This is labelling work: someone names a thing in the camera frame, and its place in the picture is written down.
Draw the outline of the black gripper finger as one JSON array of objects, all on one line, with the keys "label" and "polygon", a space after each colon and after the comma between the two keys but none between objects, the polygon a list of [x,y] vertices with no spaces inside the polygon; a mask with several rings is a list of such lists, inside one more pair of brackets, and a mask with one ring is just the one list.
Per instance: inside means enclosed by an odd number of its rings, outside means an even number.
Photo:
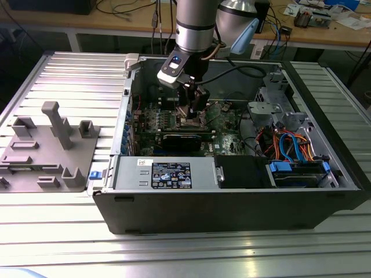
[{"label": "black gripper finger", "polygon": [[190,101],[188,99],[187,89],[185,89],[182,86],[179,87],[179,89],[178,89],[178,97],[179,97],[179,101],[178,101],[179,111],[183,115],[188,115],[189,114],[189,111],[190,111]]},{"label": "black gripper finger", "polygon": [[206,108],[206,104],[209,99],[209,91],[207,89],[204,89],[202,86],[198,86],[196,89],[188,90],[187,98],[187,118],[193,119],[197,116],[198,112],[201,112]]}]

